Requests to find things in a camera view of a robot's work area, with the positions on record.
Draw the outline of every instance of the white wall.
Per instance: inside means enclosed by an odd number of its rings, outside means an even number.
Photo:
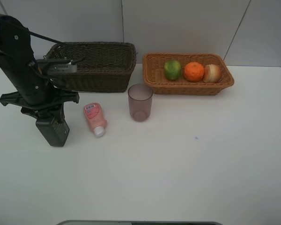
[[[225,59],[228,65],[281,67],[281,0],[252,0]]]
[[[30,31],[59,41],[123,41],[121,0],[2,0]],[[53,43],[31,37],[36,58]]]
[[[124,40],[138,51],[224,57],[249,0],[123,0]]]

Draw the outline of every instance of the white table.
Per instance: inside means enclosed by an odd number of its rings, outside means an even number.
[[[127,93],[65,103],[71,129],[50,147],[20,107],[0,104],[0,225],[65,220],[281,224],[281,68],[229,67],[217,96],[154,95],[148,121]],[[141,65],[132,83],[141,81]],[[0,96],[15,91],[0,70]],[[96,139],[82,114],[99,102]]]

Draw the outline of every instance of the lime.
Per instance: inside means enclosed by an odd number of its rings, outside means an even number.
[[[181,65],[178,60],[170,60],[164,64],[164,74],[167,79],[174,81],[181,76]]]

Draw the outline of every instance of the light brown wicker basket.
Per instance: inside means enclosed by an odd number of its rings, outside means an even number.
[[[218,83],[189,82],[183,75],[178,80],[169,81],[164,75],[164,64],[168,60],[178,60],[182,70],[189,62],[199,62],[204,67],[215,64],[220,67],[222,76]],[[234,79],[224,61],[216,54],[148,53],[143,57],[142,66],[144,81],[155,94],[216,95],[234,84]]]

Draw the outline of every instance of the clear pink cup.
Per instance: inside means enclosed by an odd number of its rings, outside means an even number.
[[[129,111],[135,121],[143,122],[150,116],[152,97],[153,90],[144,83],[138,83],[129,88]]]

